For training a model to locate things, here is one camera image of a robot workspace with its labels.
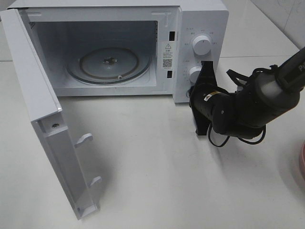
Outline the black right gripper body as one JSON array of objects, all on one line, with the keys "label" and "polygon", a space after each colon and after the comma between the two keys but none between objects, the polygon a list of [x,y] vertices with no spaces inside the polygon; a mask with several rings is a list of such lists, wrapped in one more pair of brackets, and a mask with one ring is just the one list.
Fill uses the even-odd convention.
[{"label": "black right gripper body", "polygon": [[217,86],[190,88],[190,108],[196,124],[234,124],[235,94]]}]

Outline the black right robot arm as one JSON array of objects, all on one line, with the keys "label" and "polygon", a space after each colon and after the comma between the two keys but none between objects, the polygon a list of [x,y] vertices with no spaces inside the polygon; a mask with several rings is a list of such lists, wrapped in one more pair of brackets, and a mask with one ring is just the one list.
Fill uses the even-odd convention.
[{"label": "black right robot arm", "polygon": [[213,66],[212,61],[203,61],[190,88],[197,135],[210,136],[215,131],[252,145],[253,138],[264,138],[267,123],[298,104],[305,87],[304,49],[280,66],[254,69],[249,77],[228,70],[227,75],[240,87],[234,93],[217,85]]}]

